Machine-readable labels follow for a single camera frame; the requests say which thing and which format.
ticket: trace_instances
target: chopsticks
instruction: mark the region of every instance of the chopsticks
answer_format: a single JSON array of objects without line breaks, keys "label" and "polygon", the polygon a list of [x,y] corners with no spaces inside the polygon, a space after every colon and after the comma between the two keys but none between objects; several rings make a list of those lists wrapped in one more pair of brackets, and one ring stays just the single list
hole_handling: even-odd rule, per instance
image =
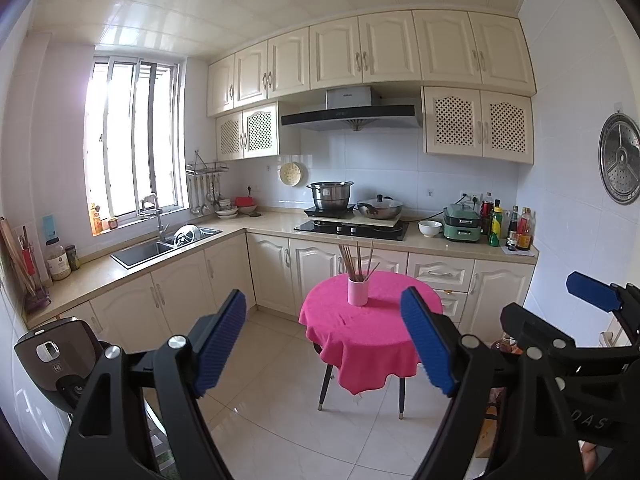
[{"label": "chopsticks", "polygon": [[367,264],[367,272],[362,272],[362,255],[360,254],[360,244],[356,242],[356,255],[358,257],[357,263],[357,272],[356,272],[356,263],[353,261],[353,256],[351,256],[351,249],[348,245],[339,244],[338,248],[340,249],[340,254],[342,255],[342,260],[344,261],[344,268],[349,275],[349,279],[352,282],[366,282],[369,277],[373,274],[373,271],[376,270],[380,264],[380,262],[376,263],[371,269],[371,259],[373,258],[373,242],[371,242],[371,247],[369,248],[369,263]]}]

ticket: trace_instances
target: green dish soap bottle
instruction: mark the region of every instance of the green dish soap bottle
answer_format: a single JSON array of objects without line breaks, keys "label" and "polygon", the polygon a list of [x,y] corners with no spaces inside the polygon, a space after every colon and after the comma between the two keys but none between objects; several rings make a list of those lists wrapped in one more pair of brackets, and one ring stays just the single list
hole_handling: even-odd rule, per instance
[{"label": "green dish soap bottle", "polygon": [[489,245],[500,247],[500,234],[502,232],[502,208],[500,200],[495,201],[494,214],[491,219],[491,232],[489,232]]}]

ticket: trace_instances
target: window bar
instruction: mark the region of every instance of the window bar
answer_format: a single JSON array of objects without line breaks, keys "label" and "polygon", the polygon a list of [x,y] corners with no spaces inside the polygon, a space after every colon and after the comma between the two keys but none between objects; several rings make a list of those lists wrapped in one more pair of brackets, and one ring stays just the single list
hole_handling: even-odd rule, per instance
[{"label": "window bar", "polygon": [[140,77],[139,59],[133,76],[133,86],[131,87],[130,121],[131,121],[131,167],[133,170],[133,198],[136,202],[136,213],[140,213],[140,200],[138,197],[138,176],[136,174],[136,95],[138,93],[138,78]]},{"label": "window bar", "polygon": [[149,156],[149,180],[151,193],[158,194],[156,190],[156,167],[154,165],[154,93],[156,91],[156,63],[149,64],[149,101],[146,109],[146,134]]},{"label": "window bar", "polygon": [[102,120],[102,166],[104,169],[104,187],[107,192],[107,208],[109,216],[113,216],[113,202],[111,201],[111,181],[109,179],[109,161],[107,154],[107,117],[109,116],[109,92],[111,89],[111,77],[113,76],[113,58],[109,58],[107,69],[107,95],[104,103],[104,118]]}]

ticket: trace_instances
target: gas stove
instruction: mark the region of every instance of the gas stove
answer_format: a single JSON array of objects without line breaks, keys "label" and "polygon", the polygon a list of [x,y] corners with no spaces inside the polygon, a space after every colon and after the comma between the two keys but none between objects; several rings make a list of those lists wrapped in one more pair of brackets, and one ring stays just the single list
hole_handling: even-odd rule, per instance
[{"label": "gas stove", "polygon": [[331,235],[357,236],[360,238],[373,238],[376,240],[402,241],[409,227],[409,222],[398,221],[393,227],[381,227],[375,225],[349,224],[346,222],[327,222],[313,220],[305,222],[294,228],[294,231],[307,233],[322,233]]}]

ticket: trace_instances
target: glass jar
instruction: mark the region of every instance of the glass jar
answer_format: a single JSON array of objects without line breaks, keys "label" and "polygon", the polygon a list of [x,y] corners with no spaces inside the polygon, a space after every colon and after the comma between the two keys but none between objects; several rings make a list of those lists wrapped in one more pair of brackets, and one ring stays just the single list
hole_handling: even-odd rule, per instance
[{"label": "glass jar", "polygon": [[71,274],[69,261],[66,259],[65,248],[59,244],[59,238],[47,240],[45,250],[45,258],[47,259],[47,267],[51,274],[51,279],[58,282],[64,280]]}]

